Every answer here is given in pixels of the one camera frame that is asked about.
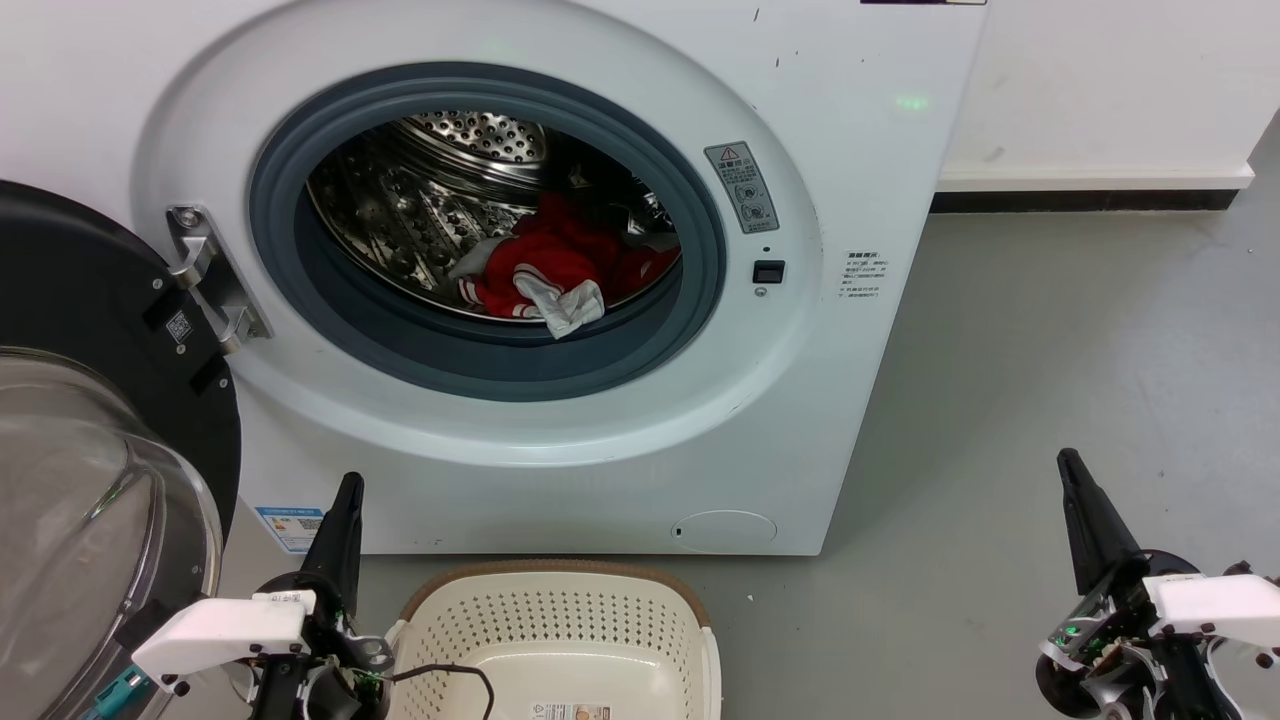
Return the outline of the small printed text label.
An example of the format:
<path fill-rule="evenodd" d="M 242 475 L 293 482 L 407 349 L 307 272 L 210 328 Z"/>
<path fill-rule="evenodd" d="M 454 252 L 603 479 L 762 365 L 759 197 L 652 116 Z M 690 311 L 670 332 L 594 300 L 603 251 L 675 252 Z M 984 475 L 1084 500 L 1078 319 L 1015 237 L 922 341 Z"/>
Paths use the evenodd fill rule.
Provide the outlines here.
<path fill-rule="evenodd" d="M 888 274 L 888 260 L 882 252 L 852 250 L 844 255 L 844 268 L 838 278 L 837 297 L 872 300 L 881 296 Z"/>

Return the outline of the blue energy label sticker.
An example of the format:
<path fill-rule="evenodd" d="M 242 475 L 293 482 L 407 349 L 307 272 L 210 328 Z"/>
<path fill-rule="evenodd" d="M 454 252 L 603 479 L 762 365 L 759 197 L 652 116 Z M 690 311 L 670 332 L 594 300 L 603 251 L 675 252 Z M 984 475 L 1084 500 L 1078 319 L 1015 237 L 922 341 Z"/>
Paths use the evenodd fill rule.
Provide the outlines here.
<path fill-rule="evenodd" d="M 325 512 L 315 507 L 257 506 L 253 509 L 287 553 L 306 555 Z"/>

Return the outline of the round filter cover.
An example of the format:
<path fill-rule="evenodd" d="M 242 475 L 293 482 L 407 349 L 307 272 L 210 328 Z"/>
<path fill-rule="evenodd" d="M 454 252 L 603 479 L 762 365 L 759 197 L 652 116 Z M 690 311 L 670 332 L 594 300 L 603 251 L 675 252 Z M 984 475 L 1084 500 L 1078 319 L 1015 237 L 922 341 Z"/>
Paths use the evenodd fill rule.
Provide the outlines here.
<path fill-rule="evenodd" d="M 671 538 L 694 553 L 759 555 L 777 537 L 777 525 L 768 518 L 741 510 L 695 512 L 676 521 Z"/>

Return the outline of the red and white garment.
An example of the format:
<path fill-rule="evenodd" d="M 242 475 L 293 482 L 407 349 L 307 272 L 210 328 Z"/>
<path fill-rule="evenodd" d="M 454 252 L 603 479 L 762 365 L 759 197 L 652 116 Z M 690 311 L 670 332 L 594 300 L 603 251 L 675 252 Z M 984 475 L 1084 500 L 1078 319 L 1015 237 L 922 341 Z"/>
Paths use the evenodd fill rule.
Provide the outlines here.
<path fill-rule="evenodd" d="M 649 290 L 680 258 L 673 232 L 630 236 L 548 193 L 508 234 L 477 242 L 448 278 L 489 316 L 540 322 L 563 340 Z"/>

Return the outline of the white and black baseboard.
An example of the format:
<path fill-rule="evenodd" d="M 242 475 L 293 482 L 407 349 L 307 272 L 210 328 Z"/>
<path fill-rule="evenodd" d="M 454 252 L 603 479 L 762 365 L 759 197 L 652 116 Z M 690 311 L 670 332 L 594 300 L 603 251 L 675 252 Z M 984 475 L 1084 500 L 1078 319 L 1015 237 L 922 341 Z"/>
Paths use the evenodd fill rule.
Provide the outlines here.
<path fill-rule="evenodd" d="M 1256 178 L 1249 163 L 1210 170 L 947 170 L 931 213 L 938 215 L 1034 213 L 1225 211 Z"/>

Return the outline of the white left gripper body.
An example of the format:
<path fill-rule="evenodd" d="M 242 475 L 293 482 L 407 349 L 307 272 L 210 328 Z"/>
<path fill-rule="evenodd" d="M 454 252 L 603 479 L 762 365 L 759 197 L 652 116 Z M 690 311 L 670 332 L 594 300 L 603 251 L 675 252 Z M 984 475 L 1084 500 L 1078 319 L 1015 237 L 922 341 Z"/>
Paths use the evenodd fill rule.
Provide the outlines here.
<path fill-rule="evenodd" d="M 132 664 L 166 693 L 178 680 L 234 661 L 296 655 L 315 591 L 257 592 L 247 600 L 207 598 L 182 609 L 132 652 Z"/>

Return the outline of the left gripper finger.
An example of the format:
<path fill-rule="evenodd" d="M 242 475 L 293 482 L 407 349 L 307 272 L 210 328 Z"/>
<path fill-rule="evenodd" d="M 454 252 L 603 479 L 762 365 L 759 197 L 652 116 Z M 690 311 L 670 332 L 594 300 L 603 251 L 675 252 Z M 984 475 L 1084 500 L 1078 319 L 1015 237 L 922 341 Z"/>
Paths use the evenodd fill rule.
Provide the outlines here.
<path fill-rule="evenodd" d="M 343 475 L 300 569 L 300 587 L 317 594 L 329 614 L 355 614 L 364 537 L 365 479 Z"/>

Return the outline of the black washer door with glass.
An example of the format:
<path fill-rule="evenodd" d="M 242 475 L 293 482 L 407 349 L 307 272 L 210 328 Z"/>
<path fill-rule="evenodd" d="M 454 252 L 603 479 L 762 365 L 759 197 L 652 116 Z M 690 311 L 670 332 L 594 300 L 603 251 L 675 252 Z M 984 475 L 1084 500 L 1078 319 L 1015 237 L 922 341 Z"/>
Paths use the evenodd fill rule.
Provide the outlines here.
<path fill-rule="evenodd" d="M 131 619 L 215 593 L 241 447 L 230 366 L 161 256 L 0 181 L 0 720 L 78 720 Z"/>

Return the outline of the grey warning sticker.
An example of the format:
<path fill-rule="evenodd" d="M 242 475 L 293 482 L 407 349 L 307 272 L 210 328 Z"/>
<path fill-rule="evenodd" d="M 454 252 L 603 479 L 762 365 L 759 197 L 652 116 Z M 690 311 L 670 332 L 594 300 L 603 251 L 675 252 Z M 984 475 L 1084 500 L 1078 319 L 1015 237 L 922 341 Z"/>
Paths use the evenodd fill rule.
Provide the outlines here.
<path fill-rule="evenodd" d="M 744 141 L 704 147 L 740 229 L 745 234 L 777 231 L 780 220 L 767 182 L 749 145 Z"/>

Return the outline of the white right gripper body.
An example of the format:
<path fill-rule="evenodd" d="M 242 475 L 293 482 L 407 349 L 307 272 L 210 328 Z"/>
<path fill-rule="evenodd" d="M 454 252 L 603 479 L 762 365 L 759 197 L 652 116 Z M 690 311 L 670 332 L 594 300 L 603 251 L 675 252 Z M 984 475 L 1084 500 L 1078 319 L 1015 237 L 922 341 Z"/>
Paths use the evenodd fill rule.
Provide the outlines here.
<path fill-rule="evenodd" d="M 1263 577 L 1179 574 L 1147 577 L 1155 609 L 1151 632 L 1222 637 L 1265 650 L 1280 648 L 1280 585 Z"/>

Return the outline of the grey rubber door gasket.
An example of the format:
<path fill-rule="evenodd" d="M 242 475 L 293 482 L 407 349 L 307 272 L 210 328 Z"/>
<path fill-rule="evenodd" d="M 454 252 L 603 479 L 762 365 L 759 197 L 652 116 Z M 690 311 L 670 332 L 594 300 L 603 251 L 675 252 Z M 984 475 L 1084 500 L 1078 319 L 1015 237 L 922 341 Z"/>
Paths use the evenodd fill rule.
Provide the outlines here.
<path fill-rule="evenodd" d="M 655 293 L 553 340 L 541 328 L 467 320 L 385 287 L 335 249 L 306 176 L 357 133 L 415 110 L 493 105 L 547 122 L 650 181 L 690 242 Z M 248 191 L 251 234 L 278 292 L 324 340 L 426 389 L 499 402 L 577 398 L 655 370 L 710 319 L 727 270 L 721 213 L 695 167 L 630 110 L 570 82 L 512 67 L 429 61 L 343 79 L 297 106 L 262 146 Z"/>

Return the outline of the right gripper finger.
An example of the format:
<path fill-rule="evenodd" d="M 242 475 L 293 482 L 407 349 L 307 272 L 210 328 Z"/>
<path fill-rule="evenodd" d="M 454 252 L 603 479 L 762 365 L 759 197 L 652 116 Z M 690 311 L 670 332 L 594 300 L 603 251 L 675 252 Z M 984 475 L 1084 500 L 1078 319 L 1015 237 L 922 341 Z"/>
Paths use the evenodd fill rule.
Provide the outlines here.
<path fill-rule="evenodd" d="M 1085 596 L 1146 553 L 1075 448 L 1059 451 L 1057 469 L 1076 592 Z"/>

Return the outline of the white front-load washing machine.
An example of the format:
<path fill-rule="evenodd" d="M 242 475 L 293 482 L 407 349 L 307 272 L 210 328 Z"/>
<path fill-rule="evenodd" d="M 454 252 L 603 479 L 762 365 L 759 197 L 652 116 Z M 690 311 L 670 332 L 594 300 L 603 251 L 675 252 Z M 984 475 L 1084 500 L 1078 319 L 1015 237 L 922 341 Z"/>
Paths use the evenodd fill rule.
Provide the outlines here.
<path fill-rule="evenodd" d="M 169 205 L 211 211 L 274 333 L 230 359 L 252 510 L 326 509 L 356 470 L 372 553 L 689 553 L 676 521 L 741 510 L 777 525 L 759 555 L 814 556 L 987 15 L 859 0 L 0 0 L 0 179 L 147 238 Z M 730 275 L 690 348 L 618 389 L 499 404 L 396 380 L 291 307 L 250 247 L 251 161 L 320 90 L 429 60 L 529 69 L 620 104 L 694 164 L 721 215 L 732 204 L 704 147 L 749 145 L 780 228 L 726 222 Z M 837 297 L 852 250 L 888 260 L 878 299 Z"/>

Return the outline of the metal door hinge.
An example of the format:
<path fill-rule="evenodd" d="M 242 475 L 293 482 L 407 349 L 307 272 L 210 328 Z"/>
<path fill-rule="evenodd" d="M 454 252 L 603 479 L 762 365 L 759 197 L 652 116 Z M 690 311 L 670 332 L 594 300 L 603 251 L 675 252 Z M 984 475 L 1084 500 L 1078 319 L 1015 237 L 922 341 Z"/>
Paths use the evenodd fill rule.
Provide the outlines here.
<path fill-rule="evenodd" d="M 270 340 L 273 329 L 207 209 L 170 205 L 165 222 L 178 256 L 170 275 L 196 299 L 221 351 L 230 355 Z"/>

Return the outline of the cream perforated laundry basket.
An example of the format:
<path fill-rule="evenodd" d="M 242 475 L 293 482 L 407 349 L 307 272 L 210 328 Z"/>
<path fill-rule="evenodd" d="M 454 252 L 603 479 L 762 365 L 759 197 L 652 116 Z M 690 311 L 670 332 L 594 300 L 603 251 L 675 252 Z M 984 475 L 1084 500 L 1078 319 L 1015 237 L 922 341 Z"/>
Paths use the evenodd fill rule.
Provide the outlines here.
<path fill-rule="evenodd" d="M 614 720 L 722 720 L 710 615 L 678 578 L 568 559 L 443 573 L 389 632 L 387 720 L 529 720 L 534 703 L 608 705 Z"/>

